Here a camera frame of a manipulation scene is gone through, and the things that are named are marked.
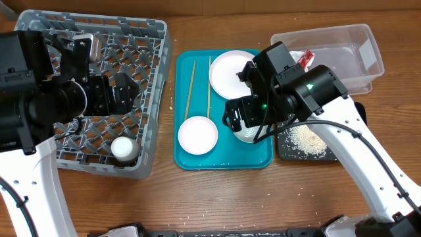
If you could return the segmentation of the grey bowl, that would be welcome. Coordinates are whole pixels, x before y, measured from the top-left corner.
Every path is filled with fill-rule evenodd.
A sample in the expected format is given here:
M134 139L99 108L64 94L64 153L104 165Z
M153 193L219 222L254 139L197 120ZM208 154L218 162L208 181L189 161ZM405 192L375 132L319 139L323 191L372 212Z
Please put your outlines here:
M242 142L251 144L254 141L258 129L259 126L247 128L245 123L241 122L241 130L239 132L234 132L234 135Z

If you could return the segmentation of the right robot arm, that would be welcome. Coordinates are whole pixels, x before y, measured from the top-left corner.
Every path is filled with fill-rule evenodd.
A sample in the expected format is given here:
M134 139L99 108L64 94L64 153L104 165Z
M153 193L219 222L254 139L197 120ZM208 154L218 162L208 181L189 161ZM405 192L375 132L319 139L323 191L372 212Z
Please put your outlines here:
M248 61L238 77L251 90L225 104L231 131L257 127L255 143L308 126L331 149L359 187L370 213L340 215L318 228L292 228L288 236L419 236L420 187L371 133L347 88L324 65L311 70L277 42Z

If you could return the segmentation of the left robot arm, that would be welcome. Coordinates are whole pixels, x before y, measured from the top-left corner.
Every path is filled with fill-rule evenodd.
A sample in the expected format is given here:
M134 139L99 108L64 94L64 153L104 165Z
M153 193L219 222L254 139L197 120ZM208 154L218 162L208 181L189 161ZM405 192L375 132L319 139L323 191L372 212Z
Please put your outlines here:
M75 236L57 167L55 123L124 115L139 86L127 74L90 74L91 34L1 34L1 196L18 236Z

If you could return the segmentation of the red snack wrapper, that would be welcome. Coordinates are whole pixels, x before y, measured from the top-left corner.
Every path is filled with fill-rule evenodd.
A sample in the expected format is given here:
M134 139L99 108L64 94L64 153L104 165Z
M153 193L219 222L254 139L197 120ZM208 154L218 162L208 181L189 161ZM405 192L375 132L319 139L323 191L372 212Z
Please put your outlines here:
M301 67L305 70L308 71L309 70L309 66L312 64L314 60L314 54L309 51L306 50L303 52L303 54L299 57L297 64L300 64Z

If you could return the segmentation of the white paper cup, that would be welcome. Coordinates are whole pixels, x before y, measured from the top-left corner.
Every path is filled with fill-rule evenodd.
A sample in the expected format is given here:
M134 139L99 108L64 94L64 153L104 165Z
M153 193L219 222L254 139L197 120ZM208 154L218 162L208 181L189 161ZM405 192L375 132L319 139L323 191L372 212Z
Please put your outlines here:
M140 146L131 138L118 137L111 143L111 152L119 162L129 163L138 158Z

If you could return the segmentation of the pile of rice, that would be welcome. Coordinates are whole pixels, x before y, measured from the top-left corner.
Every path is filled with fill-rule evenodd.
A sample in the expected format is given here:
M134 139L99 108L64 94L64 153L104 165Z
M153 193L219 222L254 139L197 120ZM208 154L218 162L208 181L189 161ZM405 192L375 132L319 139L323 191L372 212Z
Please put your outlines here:
M296 151L305 159L315 157L316 159L326 156L327 145L307 125L295 126L286 131L288 151Z

